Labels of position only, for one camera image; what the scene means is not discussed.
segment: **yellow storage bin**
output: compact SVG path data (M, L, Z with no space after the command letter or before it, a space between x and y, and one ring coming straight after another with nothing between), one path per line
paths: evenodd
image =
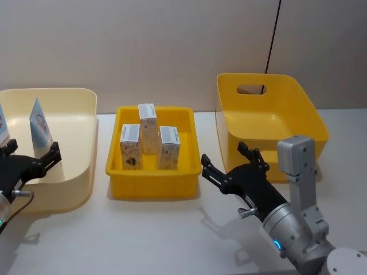
M157 170L156 155L143 154L142 170L123 170L120 136L125 123L139 124L138 107L120 107L116 112L106 174L116 199L185 199L197 193L201 172L194 113L190 108L156 107L158 126L177 127L181 141L177 170Z
M329 133L317 110L298 82L280 74L223 73L217 78L216 123L225 170L247 162L237 151L239 141L259 148L270 165L271 182L286 182L279 171L276 145L292 135L315 140L316 158ZM241 85L265 85L262 95L238 93Z

